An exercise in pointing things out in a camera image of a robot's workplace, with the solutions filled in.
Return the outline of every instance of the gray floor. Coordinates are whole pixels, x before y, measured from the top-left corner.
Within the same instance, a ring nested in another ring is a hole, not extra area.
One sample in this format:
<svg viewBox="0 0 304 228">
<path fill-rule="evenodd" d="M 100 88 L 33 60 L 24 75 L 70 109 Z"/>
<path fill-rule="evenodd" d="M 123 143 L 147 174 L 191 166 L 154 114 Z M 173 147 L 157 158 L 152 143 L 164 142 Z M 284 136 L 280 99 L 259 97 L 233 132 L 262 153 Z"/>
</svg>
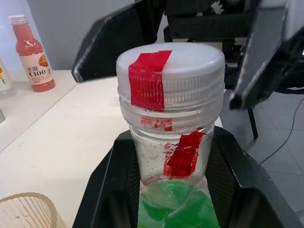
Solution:
<svg viewBox="0 0 304 228">
<path fill-rule="evenodd" d="M 230 91 L 220 114 L 223 127 L 258 162 L 273 153 L 288 137 L 295 109 L 304 95 L 273 93 L 254 108 L 259 138 L 253 140 L 248 112 L 229 110 Z M 263 167 L 304 224 L 304 101 L 296 116 L 288 142 Z"/>
</svg>

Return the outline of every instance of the pink juice bottle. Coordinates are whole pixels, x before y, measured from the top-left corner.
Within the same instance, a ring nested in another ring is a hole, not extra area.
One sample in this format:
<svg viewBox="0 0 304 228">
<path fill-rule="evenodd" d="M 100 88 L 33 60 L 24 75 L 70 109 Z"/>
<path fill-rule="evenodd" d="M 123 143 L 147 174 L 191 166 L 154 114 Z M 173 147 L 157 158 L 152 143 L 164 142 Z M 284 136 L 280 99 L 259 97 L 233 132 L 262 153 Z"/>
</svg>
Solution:
<svg viewBox="0 0 304 228">
<path fill-rule="evenodd" d="M 24 15 L 9 16 L 17 38 L 16 51 L 34 92 L 45 92 L 55 87 L 42 45 L 34 38 Z"/>
</svg>

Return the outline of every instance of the clear plastic bottle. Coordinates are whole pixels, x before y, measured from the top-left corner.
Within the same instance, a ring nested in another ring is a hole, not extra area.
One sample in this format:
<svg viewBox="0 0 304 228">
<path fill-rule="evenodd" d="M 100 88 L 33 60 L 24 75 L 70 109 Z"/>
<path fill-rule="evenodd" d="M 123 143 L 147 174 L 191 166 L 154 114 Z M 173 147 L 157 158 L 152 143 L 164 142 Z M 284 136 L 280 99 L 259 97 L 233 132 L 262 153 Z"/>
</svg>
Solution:
<svg viewBox="0 0 304 228">
<path fill-rule="evenodd" d="M 16 94 L 16 90 L 0 59 L 0 100 L 10 98 Z"/>
<path fill-rule="evenodd" d="M 37 41 L 24 15 L 9 16 L 17 39 L 16 51 L 34 92 L 45 92 L 55 87 L 42 45 Z"/>
<path fill-rule="evenodd" d="M 147 45 L 121 54 L 116 71 L 142 181 L 139 227 L 219 227 L 201 186 L 223 103 L 223 53 L 193 43 Z"/>
</svg>

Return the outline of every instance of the red tape strip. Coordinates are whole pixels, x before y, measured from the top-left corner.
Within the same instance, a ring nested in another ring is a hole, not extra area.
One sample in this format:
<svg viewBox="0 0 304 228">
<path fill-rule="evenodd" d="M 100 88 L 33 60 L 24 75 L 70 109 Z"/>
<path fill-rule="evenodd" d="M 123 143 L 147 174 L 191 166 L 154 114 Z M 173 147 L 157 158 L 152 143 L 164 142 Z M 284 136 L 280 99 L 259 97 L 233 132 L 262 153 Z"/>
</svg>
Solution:
<svg viewBox="0 0 304 228">
<path fill-rule="evenodd" d="M 205 133 L 194 131 L 189 135 L 182 135 L 177 145 L 167 143 L 163 175 L 169 176 L 170 180 L 190 176 L 195 171 L 198 148 L 204 135 Z"/>
<path fill-rule="evenodd" d="M 131 105 L 158 112 L 165 109 L 162 70 L 171 52 L 141 53 L 129 66 Z"/>
</svg>

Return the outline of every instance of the plastic cup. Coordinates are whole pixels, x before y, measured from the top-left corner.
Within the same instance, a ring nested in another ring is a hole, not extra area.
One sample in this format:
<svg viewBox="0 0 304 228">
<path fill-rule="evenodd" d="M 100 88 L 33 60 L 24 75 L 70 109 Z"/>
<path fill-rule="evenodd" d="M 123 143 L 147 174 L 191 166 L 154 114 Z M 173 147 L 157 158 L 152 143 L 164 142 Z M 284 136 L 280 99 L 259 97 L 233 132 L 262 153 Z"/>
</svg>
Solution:
<svg viewBox="0 0 304 228">
<path fill-rule="evenodd" d="M 66 228 L 52 201 L 39 193 L 0 200 L 1 228 Z"/>
</svg>

